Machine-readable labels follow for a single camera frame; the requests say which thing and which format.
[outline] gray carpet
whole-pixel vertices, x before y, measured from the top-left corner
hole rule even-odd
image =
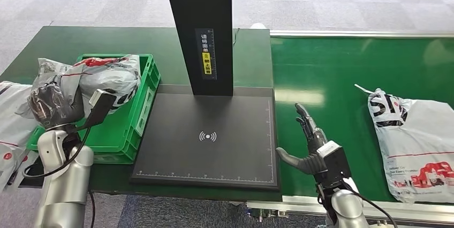
[[[454,32],[454,0],[233,0],[233,25],[271,29]],[[169,0],[0,0],[0,73],[42,26],[172,27]],[[33,223],[39,190],[0,195],[0,227]],[[315,227],[323,217],[257,223],[244,205],[95,194],[101,227]],[[86,226],[91,219],[87,206]]]

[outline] table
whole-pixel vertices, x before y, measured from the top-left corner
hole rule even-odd
[[[241,29],[235,32],[234,85],[272,87],[269,31]],[[176,29],[137,27],[45,26],[0,76],[0,80],[31,84],[38,71],[37,58],[74,64],[77,57],[84,53],[151,53],[161,73],[161,84],[189,84]],[[281,200],[279,192],[130,184],[132,168],[131,165],[95,164],[91,170],[90,188],[109,194],[236,201]],[[26,180],[24,185],[41,184],[39,180]]]
[[[328,139],[345,148],[354,179],[365,197],[394,211],[400,219],[454,222],[454,207],[401,204],[389,194],[367,96],[353,86],[358,83],[371,90],[380,87],[400,97],[437,100],[454,106],[453,37],[271,31],[270,39],[267,30],[241,29],[234,47],[234,85],[274,87],[277,142],[290,153],[307,154],[303,132],[294,121],[293,104],[300,102]],[[71,64],[83,53],[151,53],[162,83],[188,84],[174,28],[43,27],[0,79],[30,83],[37,72],[36,58]],[[324,212],[314,201],[313,177],[285,164],[280,170],[281,193],[131,185],[128,179],[132,166],[123,165],[94,165],[90,187],[110,194],[247,200],[251,208]],[[367,208],[365,213],[381,216]]]

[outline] plastic crate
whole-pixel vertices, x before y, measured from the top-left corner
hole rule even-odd
[[[132,101],[121,106],[115,113],[107,115],[104,122],[92,127],[86,145],[95,153],[94,161],[100,164],[132,164],[134,162],[140,139],[145,129],[148,114],[161,75],[150,54],[138,54],[142,80]],[[125,54],[83,54],[77,62],[84,58],[120,58]],[[77,122],[80,126],[85,119]],[[27,148],[37,150],[37,140],[44,133],[38,126],[27,142]],[[80,131],[82,138],[85,130]]]

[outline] cable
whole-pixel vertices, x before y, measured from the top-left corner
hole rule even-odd
[[[237,43],[237,34],[238,32],[240,31],[240,28],[238,27],[237,29],[235,29],[235,33],[233,34],[233,43],[232,43],[232,47],[235,47],[235,43]]]
[[[92,224],[90,225],[90,228],[93,228],[95,225],[95,215],[96,215],[95,197],[93,197],[93,191],[91,189],[88,190],[88,194],[90,194],[90,199],[92,200]]]
[[[367,198],[365,198],[363,195],[359,194],[358,192],[354,191],[352,189],[352,187],[350,187],[350,185],[348,185],[346,182],[344,182],[342,180],[342,184],[344,184],[344,186],[349,190],[351,191],[354,195],[360,197],[362,200],[366,201],[367,203],[371,204],[374,208],[378,209],[380,212],[384,213],[384,215],[389,219],[389,221],[391,221],[392,225],[394,226],[394,228],[398,228],[397,227],[397,224],[396,224],[396,221],[394,221],[394,219],[391,217],[391,215],[388,214],[388,212],[386,212],[384,209],[382,209],[381,207],[379,207],[377,204],[375,204],[374,202],[372,202],[371,200],[368,200]]]
[[[79,148],[77,148],[77,151],[74,153],[74,155],[68,159],[62,166],[60,166],[59,168],[56,168],[55,170],[53,171],[50,171],[48,173],[44,173],[44,174],[39,174],[37,176],[29,176],[27,174],[27,171],[32,168],[33,165],[35,164],[31,164],[29,165],[28,167],[26,167],[23,172],[22,172],[22,175],[24,176],[24,178],[28,178],[28,179],[38,179],[38,178],[44,178],[44,177],[47,177],[47,176],[51,176],[52,174],[64,169],[65,167],[67,167],[71,162],[74,161],[74,159],[77,157],[77,155],[80,153],[80,151],[82,150],[82,147],[85,145],[85,142],[87,141],[87,138],[88,138],[88,134],[90,133],[90,129],[91,127],[89,127],[87,129],[87,132],[85,133],[84,135],[84,138],[82,139],[82,144],[79,146]]]

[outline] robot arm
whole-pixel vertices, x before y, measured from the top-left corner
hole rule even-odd
[[[52,125],[37,142],[38,152],[44,167],[44,174],[25,178],[42,178],[44,184],[38,206],[35,227],[82,228],[84,225],[85,204],[88,192],[90,169],[93,164],[93,151],[85,146],[92,126],[104,121],[111,109],[115,96],[98,90],[90,99],[93,106],[85,123],[76,127],[68,124],[68,117],[82,117],[83,108],[58,109],[62,101],[58,85],[46,84],[32,94],[31,108],[35,118],[42,124]],[[52,115],[63,114],[64,118]],[[77,131],[87,129],[82,140]]]
[[[297,158],[289,155],[283,148],[277,148],[279,157],[301,172],[314,176],[319,202],[327,211],[328,227],[369,228],[362,212],[363,197],[351,178],[344,149],[334,141],[326,139],[323,130],[315,125],[315,121],[302,105],[296,103],[295,107],[301,116],[296,120],[306,136],[309,156]]]

